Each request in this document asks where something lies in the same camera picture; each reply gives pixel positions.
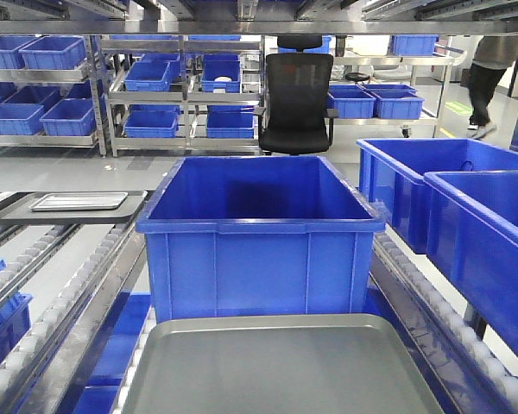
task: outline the black pants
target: black pants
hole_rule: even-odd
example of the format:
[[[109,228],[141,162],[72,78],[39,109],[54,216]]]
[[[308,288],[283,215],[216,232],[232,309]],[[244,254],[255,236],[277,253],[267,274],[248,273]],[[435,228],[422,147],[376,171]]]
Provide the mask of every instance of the black pants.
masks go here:
[[[491,121],[487,106],[493,99],[495,88],[505,72],[506,69],[487,69],[472,63],[468,80],[468,92],[474,108],[470,117],[471,123],[484,126]]]

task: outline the chair headrest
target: chair headrest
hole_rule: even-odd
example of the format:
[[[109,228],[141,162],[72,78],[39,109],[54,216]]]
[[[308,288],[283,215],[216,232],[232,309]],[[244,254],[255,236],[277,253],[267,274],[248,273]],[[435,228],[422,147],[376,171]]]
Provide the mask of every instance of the chair headrest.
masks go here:
[[[303,52],[304,49],[314,49],[322,46],[322,36],[319,34],[290,34],[278,36],[278,47],[286,49],[297,49]]]

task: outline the office chair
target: office chair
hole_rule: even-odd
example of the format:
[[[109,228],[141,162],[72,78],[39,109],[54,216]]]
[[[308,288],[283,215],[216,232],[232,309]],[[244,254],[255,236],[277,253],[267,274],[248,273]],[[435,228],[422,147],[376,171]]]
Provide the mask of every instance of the office chair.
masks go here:
[[[303,53],[321,45],[322,36],[279,36],[279,47],[298,52],[267,56],[267,128],[262,128],[265,108],[255,110],[259,116],[259,147],[265,154],[321,153],[331,146],[333,119],[338,112],[326,108],[326,98],[334,58],[330,54]]]

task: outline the gray tray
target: gray tray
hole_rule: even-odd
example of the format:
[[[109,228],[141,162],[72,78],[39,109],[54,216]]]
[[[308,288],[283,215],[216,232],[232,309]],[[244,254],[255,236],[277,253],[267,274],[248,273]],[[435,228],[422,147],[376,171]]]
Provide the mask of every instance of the gray tray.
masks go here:
[[[123,414],[443,411],[372,315],[186,319],[149,335]]]
[[[32,211],[88,211],[119,208],[126,192],[51,192],[31,205]]]
[[[114,210],[33,211],[32,206],[48,195],[46,192],[36,192],[1,210],[0,224],[126,223],[137,213],[148,194],[146,191],[126,191],[126,193],[127,197]]]

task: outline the gray floor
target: gray floor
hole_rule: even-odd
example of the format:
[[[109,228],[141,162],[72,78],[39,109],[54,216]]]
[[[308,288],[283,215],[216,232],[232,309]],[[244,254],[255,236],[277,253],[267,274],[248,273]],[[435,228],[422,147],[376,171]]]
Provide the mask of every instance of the gray floor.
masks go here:
[[[421,85],[420,95],[426,98],[426,106],[435,110],[439,86]],[[448,101],[469,104],[465,88],[451,85]],[[498,131],[486,139],[500,147],[508,147],[514,131],[518,114],[518,101],[496,94],[490,106],[493,121]],[[460,116],[450,110],[443,117],[443,132],[440,136],[465,137],[468,116]],[[413,129],[413,137],[432,136],[431,127]],[[361,138],[401,137],[397,127],[348,127],[337,126],[334,144],[325,153],[348,180],[357,185],[359,170],[359,150],[356,144]],[[60,150],[38,148],[0,148],[0,191],[91,191],[91,190],[141,190],[154,189],[173,163],[182,155],[162,152],[122,153],[119,158],[102,158],[96,150]],[[30,311],[36,319],[50,300],[65,285],[69,277],[92,252],[98,241],[108,230],[108,226],[85,226],[68,246],[38,272],[25,286],[24,292],[32,293],[35,298]],[[45,227],[33,227],[21,233],[14,241],[0,249],[0,257],[12,260],[34,242]],[[464,311],[464,299],[453,289],[443,276],[433,267],[425,256],[415,255],[398,238],[404,250],[425,275],[440,289],[457,311]],[[147,270],[136,284],[135,291],[147,291]],[[492,332],[487,340],[492,350],[518,375],[518,361]]]

